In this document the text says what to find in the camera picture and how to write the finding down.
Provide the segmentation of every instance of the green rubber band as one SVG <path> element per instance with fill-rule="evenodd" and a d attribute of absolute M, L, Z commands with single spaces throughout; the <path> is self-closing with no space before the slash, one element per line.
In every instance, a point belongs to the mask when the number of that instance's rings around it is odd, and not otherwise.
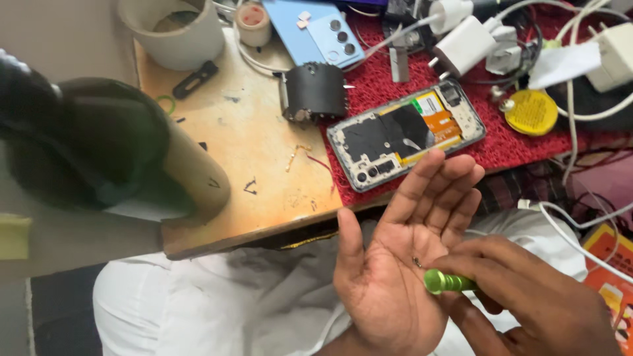
<path fill-rule="evenodd" d="M 173 112 L 176 110 L 176 101 L 169 95 L 161 95 L 161 96 L 156 98 L 156 102 L 159 103 L 163 99 L 167 99 L 167 100 L 172 102 L 172 107 L 167 112 L 167 115 L 173 114 Z"/>

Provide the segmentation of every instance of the green screwdriver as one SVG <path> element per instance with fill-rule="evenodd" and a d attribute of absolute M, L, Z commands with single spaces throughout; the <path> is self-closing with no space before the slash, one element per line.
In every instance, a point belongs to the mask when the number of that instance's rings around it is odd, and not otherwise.
<path fill-rule="evenodd" d="M 443 274 L 437 269 L 430 269 L 424 274 L 424 286 L 432 294 L 440 294 L 444 291 L 472 291 L 478 290 L 477 283 L 464 276 L 455 274 Z"/>

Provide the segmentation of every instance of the white paper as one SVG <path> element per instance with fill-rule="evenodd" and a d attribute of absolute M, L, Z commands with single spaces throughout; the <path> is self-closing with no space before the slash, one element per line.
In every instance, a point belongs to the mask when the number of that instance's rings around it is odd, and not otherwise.
<path fill-rule="evenodd" d="M 580 77 L 602 65 L 597 42 L 543 49 L 530 76 L 530 89 L 543 89 Z"/>

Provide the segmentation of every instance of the person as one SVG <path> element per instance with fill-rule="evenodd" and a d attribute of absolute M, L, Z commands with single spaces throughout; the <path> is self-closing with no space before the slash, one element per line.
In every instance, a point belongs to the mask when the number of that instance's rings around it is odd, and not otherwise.
<path fill-rule="evenodd" d="M 295 255 L 240 249 L 174 262 L 177 268 L 154 255 L 139 277 L 138 259 L 111 262 L 94 290 L 104 356 L 438 354 L 449 317 L 476 356 L 621 355 L 601 297 L 550 265 L 564 263 L 518 245 L 538 233 L 516 234 L 514 242 L 494 234 L 462 241 L 483 175 L 472 157 L 446 160 L 431 150 L 395 192 L 367 247 L 364 226 L 343 208 L 336 254 L 319 241 Z M 521 214 L 516 221 L 531 225 L 524 230 L 543 226 L 537 212 Z M 541 234 L 544 257 L 565 256 L 586 275 L 582 256 L 551 232 Z M 473 279 L 488 316 L 466 293 L 426 292 L 429 268 Z M 492 315 L 508 312 L 515 327 L 497 332 Z"/>

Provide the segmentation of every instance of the tape roll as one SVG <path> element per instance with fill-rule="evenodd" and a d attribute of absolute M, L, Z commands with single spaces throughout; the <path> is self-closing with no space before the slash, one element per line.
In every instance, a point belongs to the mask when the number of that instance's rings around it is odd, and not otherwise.
<path fill-rule="evenodd" d="M 237 8 L 235 19 L 239 38 L 251 47 L 262 47 L 272 35 L 270 17 L 264 7 L 256 3 L 246 3 Z"/>
<path fill-rule="evenodd" d="M 167 69 L 198 69 L 224 47 L 212 0 L 119 0 L 118 12 L 134 38 Z M 171 18 L 179 23 L 159 31 L 157 25 Z"/>

